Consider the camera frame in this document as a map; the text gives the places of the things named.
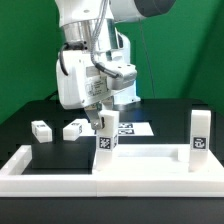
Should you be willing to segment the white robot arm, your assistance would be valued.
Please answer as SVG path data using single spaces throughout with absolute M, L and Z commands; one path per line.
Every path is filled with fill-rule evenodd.
M 92 128 L 100 130 L 102 108 L 137 101 L 130 42 L 115 25 L 163 15 L 175 1 L 55 0 L 65 38 L 56 63 L 63 108 L 84 109 Z

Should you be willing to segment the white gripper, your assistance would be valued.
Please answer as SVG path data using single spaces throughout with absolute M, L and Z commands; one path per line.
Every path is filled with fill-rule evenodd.
M 80 50 L 62 53 L 67 75 L 63 73 L 60 61 L 56 63 L 59 100 L 64 109 L 85 108 L 93 130 L 105 127 L 100 115 L 101 104 L 96 103 L 115 94 L 107 88 L 107 76 L 95 68 L 89 53 Z

